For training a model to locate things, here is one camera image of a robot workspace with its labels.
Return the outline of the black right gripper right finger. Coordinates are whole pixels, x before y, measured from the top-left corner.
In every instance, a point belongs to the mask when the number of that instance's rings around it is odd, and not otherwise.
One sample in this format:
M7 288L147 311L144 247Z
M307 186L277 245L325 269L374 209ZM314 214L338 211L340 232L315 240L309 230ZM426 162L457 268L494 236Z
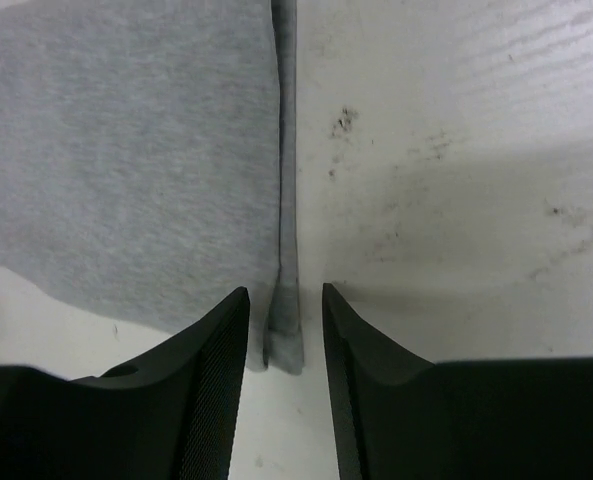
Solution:
M433 363L325 284L343 479L593 479L593 358Z

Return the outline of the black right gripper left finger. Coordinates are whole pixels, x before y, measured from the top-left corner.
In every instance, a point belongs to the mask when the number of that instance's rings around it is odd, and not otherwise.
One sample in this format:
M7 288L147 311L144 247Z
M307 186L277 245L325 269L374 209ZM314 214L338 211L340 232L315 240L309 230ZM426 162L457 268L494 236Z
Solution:
M99 377L0 366L0 479L224 479L247 352L237 288Z

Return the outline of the grey tank top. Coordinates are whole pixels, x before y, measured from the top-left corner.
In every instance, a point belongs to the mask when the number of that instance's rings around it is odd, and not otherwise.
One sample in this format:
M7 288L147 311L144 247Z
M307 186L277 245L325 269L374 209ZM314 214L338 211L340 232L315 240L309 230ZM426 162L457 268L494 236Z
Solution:
M0 9L0 267L169 333L248 290L247 365L304 365L292 1Z

